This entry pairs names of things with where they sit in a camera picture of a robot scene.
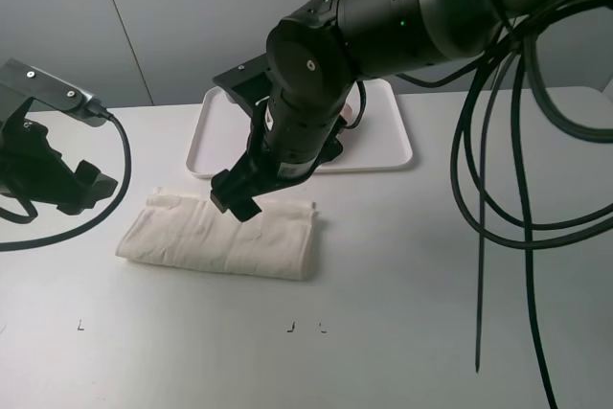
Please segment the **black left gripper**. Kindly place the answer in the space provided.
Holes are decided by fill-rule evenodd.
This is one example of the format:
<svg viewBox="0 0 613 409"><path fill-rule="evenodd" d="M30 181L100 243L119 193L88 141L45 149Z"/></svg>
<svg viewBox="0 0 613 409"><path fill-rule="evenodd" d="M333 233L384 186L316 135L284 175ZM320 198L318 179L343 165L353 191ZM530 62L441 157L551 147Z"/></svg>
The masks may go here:
<svg viewBox="0 0 613 409"><path fill-rule="evenodd" d="M75 170L47 140L48 128L24 119L1 126L1 194L17 200L28 216L35 203L54 205L68 215L82 211L113 195L118 181L82 160Z"/></svg>

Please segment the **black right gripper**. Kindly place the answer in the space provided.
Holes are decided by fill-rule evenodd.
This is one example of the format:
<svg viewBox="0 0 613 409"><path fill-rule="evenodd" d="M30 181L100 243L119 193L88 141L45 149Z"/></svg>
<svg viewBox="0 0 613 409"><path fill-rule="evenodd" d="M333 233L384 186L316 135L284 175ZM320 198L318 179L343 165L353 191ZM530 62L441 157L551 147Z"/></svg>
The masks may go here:
<svg viewBox="0 0 613 409"><path fill-rule="evenodd" d="M217 209L247 222L261 212L256 196L309 179L326 161L322 150L352 86L349 81L298 95L273 83L267 101L254 111L247 150L212 180L210 198Z"/></svg>

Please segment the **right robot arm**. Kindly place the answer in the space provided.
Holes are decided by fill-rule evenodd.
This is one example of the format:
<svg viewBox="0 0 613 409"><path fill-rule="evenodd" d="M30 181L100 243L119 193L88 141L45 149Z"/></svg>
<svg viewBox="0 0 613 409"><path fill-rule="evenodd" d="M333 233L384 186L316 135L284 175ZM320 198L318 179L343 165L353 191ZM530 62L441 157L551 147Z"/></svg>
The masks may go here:
<svg viewBox="0 0 613 409"><path fill-rule="evenodd" d="M293 187L342 152L353 86L482 54L507 19L557 0L309 0L265 51L215 77L250 120L246 151L211 182L222 212L247 221L256 198Z"/></svg>

